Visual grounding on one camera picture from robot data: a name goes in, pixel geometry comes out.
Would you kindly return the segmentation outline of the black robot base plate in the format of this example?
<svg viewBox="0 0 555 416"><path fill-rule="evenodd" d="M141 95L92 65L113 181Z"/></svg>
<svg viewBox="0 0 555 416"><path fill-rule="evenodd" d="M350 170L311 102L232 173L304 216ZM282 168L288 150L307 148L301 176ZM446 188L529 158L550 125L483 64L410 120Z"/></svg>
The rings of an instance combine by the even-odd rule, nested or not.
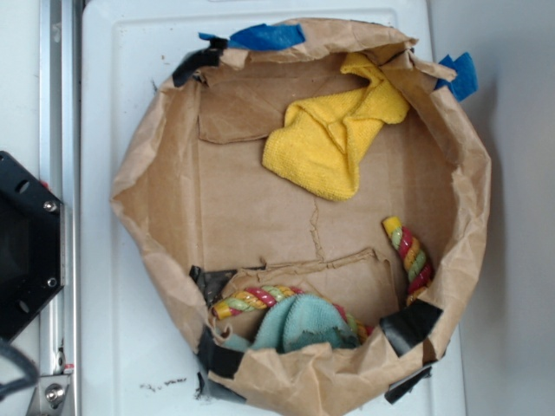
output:
<svg viewBox="0 0 555 416"><path fill-rule="evenodd" d="M1 338L13 341L62 288L63 203L1 152Z"/></svg>

